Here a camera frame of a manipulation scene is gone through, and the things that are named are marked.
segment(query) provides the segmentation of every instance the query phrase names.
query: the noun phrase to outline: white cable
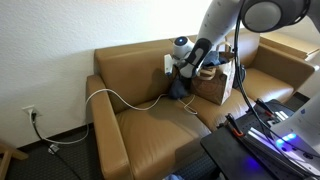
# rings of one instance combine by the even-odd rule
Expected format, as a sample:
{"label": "white cable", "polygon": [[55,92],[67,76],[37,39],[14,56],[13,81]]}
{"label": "white cable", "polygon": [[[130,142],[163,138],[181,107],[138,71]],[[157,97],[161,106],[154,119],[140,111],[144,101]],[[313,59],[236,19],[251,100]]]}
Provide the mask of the white cable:
{"label": "white cable", "polygon": [[[96,95],[96,94],[98,94],[98,93],[100,93],[100,92],[111,92],[111,93],[115,94],[115,95],[116,95],[123,103],[125,103],[127,106],[129,106],[129,107],[132,108],[132,109],[138,110],[138,111],[146,111],[146,110],[149,110],[149,109],[153,108],[153,107],[158,103],[158,101],[160,100],[161,97],[167,96],[167,94],[161,94],[161,95],[158,97],[158,99],[157,99],[150,107],[147,107],[147,108],[137,108],[137,107],[134,107],[134,106],[130,105],[129,103],[127,103],[127,102],[126,102],[124,99],[122,99],[122,97],[121,97],[118,93],[116,93],[115,91],[113,91],[113,90],[111,90],[111,89],[100,89],[100,90],[95,91],[94,93],[92,93],[92,94],[88,97],[88,99],[86,100],[86,103],[85,103],[85,108],[87,108],[87,105],[88,105],[88,102],[90,101],[90,99],[91,99],[94,95]],[[194,100],[194,97],[195,97],[195,95],[193,95],[193,98],[191,99],[191,101],[190,101],[188,104],[185,104],[184,102],[182,102],[182,101],[179,99],[179,101],[180,101],[182,104],[185,105],[185,106],[184,106],[184,109],[185,109],[187,112],[191,113],[191,114],[197,114],[197,111],[195,111],[194,109],[192,109],[191,107],[189,107],[189,104],[191,104],[191,102]],[[32,123],[33,123],[33,120],[32,120],[32,111],[29,112],[29,120],[30,120],[30,123],[31,123],[31,125],[32,125]],[[53,141],[53,140],[50,140],[50,139],[47,139],[47,138],[43,138],[43,137],[41,137],[41,138],[42,138],[43,140],[45,140],[45,141],[48,141],[48,142],[51,142],[51,143],[55,143],[55,144],[63,144],[63,145],[75,144],[75,143],[78,143],[78,142],[80,142],[80,141],[83,141],[83,140],[88,136],[88,134],[89,134],[89,124],[86,123],[86,126],[87,126],[86,135],[85,135],[84,137],[82,137],[81,139],[78,139],[78,140],[76,140],[76,141],[71,141],[71,142],[59,142],[59,141]]]}
{"label": "white cable", "polygon": [[111,90],[111,89],[100,89],[100,90],[94,92],[93,94],[91,94],[91,95],[88,97],[88,99],[87,99],[87,101],[86,101],[86,104],[88,103],[88,101],[91,99],[92,96],[96,95],[96,94],[99,93],[99,92],[105,92],[105,91],[106,91],[106,92],[111,92],[111,93],[115,94],[115,95],[116,95],[123,103],[125,103],[127,106],[131,107],[132,109],[138,110],[138,111],[146,111],[146,110],[149,110],[149,109],[153,108],[153,106],[155,106],[155,105],[158,103],[158,101],[160,100],[160,98],[161,98],[162,96],[167,96],[167,94],[161,94],[161,95],[158,97],[158,99],[156,100],[156,102],[154,102],[150,107],[147,107],[147,108],[137,108],[137,107],[134,107],[134,106],[130,105],[129,103],[127,103],[127,102],[126,102],[124,99],[122,99],[122,97],[121,97],[118,93],[116,93],[115,91],[113,91],[113,90]]}
{"label": "white cable", "polygon": [[183,107],[184,110],[186,110],[190,114],[196,115],[196,114],[198,114],[198,112],[189,106],[193,102],[194,97],[195,97],[195,95],[193,95],[192,99],[187,104],[185,104],[183,101],[181,101],[181,99],[179,99],[179,101],[184,105],[184,107]]}

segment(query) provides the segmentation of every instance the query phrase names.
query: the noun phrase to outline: white wall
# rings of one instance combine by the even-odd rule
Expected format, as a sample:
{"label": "white wall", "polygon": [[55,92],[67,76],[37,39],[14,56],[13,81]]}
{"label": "white wall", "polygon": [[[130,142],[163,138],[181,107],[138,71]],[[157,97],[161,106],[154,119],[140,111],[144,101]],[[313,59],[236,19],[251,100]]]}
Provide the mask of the white wall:
{"label": "white wall", "polygon": [[[313,25],[312,21],[306,17],[300,23],[288,26],[278,30],[278,32],[306,40],[320,46],[320,33]],[[320,53],[311,61],[320,65]],[[302,94],[312,97],[320,91],[320,70],[317,71],[310,79],[299,89]]]}
{"label": "white wall", "polygon": [[0,140],[37,141],[83,125],[93,50],[196,34],[210,0],[0,1]]}

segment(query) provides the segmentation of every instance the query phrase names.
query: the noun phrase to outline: table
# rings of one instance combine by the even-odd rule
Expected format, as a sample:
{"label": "table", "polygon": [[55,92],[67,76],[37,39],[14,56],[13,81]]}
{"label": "table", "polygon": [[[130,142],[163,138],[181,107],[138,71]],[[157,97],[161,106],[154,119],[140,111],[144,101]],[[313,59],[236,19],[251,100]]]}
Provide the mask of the table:
{"label": "table", "polygon": [[[293,114],[293,111],[275,100],[267,104],[273,111],[284,111],[289,116]],[[266,120],[269,117],[260,114],[260,118]],[[245,133],[251,127],[259,130],[260,123],[251,113],[242,116],[236,122]],[[227,179],[300,179],[288,173],[288,171],[273,167],[272,164],[270,167],[266,167],[261,159],[267,158],[262,156],[257,158],[255,154],[248,150],[248,147],[231,134],[226,126],[204,137],[201,140],[201,145]]]}

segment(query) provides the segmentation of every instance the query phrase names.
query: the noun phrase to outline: wall outlet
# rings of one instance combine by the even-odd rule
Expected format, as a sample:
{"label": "wall outlet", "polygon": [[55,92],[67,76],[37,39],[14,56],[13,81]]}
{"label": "wall outlet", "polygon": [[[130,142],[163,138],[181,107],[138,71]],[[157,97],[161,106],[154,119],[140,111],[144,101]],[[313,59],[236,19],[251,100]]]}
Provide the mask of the wall outlet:
{"label": "wall outlet", "polygon": [[22,110],[29,116],[29,110],[33,110],[33,112],[37,113],[37,117],[38,116],[42,116],[42,114],[40,114],[40,112],[34,107],[34,105],[30,105],[27,107],[23,107]]}

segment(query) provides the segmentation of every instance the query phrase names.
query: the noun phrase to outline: power cord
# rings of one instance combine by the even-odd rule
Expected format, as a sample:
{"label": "power cord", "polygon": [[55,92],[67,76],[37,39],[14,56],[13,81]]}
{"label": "power cord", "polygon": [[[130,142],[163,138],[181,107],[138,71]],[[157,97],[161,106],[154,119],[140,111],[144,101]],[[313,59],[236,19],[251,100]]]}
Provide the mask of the power cord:
{"label": "power cord", "polygon": [[[96,94],[98,94],[98,93],[100,93],[100,92],[111,92],[111,93],[115,94],[115,95],[116,95],[123,103],[125,103],[127,106],[129,106],[129,107],[132,108],[132,109],[138,110],[138,111],[147,111],[147,110],[153,108],[153,107],[158,103],[158,101],[160,100],[161,97],[167,96],[167,94],[161,94],[161,95],[158,97],[158,99],[157,99],[151,106],[149,106],[149,107],[147,107],[147,108],[137,108],[137,107],[134,107],[134,106],[130,105],[129,103],[127,103],[127,102],[126,102],[118,93],[116,93],[115,91],[113,91],[113,90],[111,90],[111,89],[100,89],[100,90],[97,90],[97,91],[95,91],[94,93],[92,93],[92,94],[87,98],[86,103],[85,103],[85,107],[86,107],[86,108],[87,108],[87,105],[88,105],[88,102],[90,101],[90,99],[91,99],[94,95],[96,95]],[[192,103],[193,100],[194,100],[194,97],[192,98],[192,100],[191,100],[189,103],[185,104],[184,102],[182,102],[182,101],[179,99],[179,101],[180,101],[183,105],[185,105],[185,106],[184,106],[184,109],[185,109],[188,113],[195,115],[195,114],[197,114],[197,111],[194,110],[194,109],[192,109],[191,107],[189,107],[189,105]],[[29,119],[30,119],[30,123],[31,123],[32,125],[34,125],[31,116],[30,116]],[[41,137],[41,139],[44,140],[44,141],[48,141],[48,142],[51,142],[51,143],[54,143],[54,144],[70,145],[70,144],[75,144],[75,143],[78,143],[78,142],[80,142],[80,141],[83,141],[83,140],[88,136],[88,134],[89,134],[89,124],[88,124],[88,123],[86,123],[86,127],[87,127],[87,131],[86,131],[85,136],[83,136],[82,138],[80,138],[80,139],[78,139],[78,140],[76,140],[76,141],[71,141],[71,142],[53,141],[53,140],[51,140],[51,139],[43,138],[43,137],[39,134],[39,132],[38,132],[37,134],[38,134],[39,137]]]}
{"label": "power cord", "polygon": [[[238,36],[239,36],[239,31],[240,31],[240,22],[241,22],[241,18],[240,16],[238,16],[238,19],[237,19],[237,23],[236,23],[236,29],[235,29],[235,37],[234,37],[234,57],[235,57],[235,61],[236,61],[236,67],[238,68],[238,71],[236,71],[236,80],[238,81],[238,84],[239,84],[239,88],[240,88],[240,91],[241,91],[241,94],[247,104],[247,106],[249,107],[249,110],[253,113],[253,115],[256,117],[256,119],[259,121],[260,125],[261,125],[261,128],[262,128],[262,131],[263,131],[263,134],[265,135],[266,139],[269,141],[269,143],[284,157],[286,158],[289,162],[290,160],[294,161],[296,163],[296,165],[298,165],[301,170],[308,176],[311,176],[311,177],[316,177],[316,178],[319,178],[320,176],[316,175],[316,174],[313,174],[313,173],[310,173],[308,172],[304,167],[300,166],[299,163],[288,157],[287,155],[285,155],[284,153],[281,152],[281,150],[278,149],[278,147],[276,147],[271,141],[270,139],[267,137],[267,134],[265,132],[265,129],[268,129],[270,131],[270,133],[272,133],[273,135],[275,135],[276,137],[278,137],[279,139],[282,139],[282,137],[280,137],[278,134],[276,134],[274,131],[272,131],[268,125],[266,125],[259,117],[258,113],[256,112],[256,110],[252,107],[249,99],[248,99],[248,96],[244,90],[244,87],[243,87],[243,84],[242,84],[242,81],[240,79],[240,60],[239,60],[239,57],[238,57]],[[291,144],[290,142],[288,141],[285,141],[284,139],[282,139],[286,144],[289,144],[291,147],[294,147],[296,148],[297,150],[300,150],[302,152],[305,152],[305,153],[308,153],[314,157],[317,157],[317,158],[320,158],[320,156],[318,155],[315,155],[315,154],[312,154],[312,153],[309,153],[309,152],[306,152],[305,150],[299,148],[299,147],[296,147],[294,146],[293,144]]]}
{"label": "power cord", "polygon": [[31,124],[32,124],[32,127],[34,129],[34,131],[36,132],[38,138],[40,139],[41,143],[43,143],[45,146],[48,147],[48,149],[51,150],[51,152],[53,153],[53,155],[55,155],[55,157],[57,157],[76,177],[77,179],[81,180],[81,177],[79,176],[79,174],[59,155],[57,154],[52,148],[51,146],[49,146],[46,142],[45,142],[45,139],[43,139],[38,130],[37,130],[37,127],[36,127],[36,117],[37,117],[37,114],[34,113],[34,112],[30,112],[29,111],[29,117],[31,119]]}

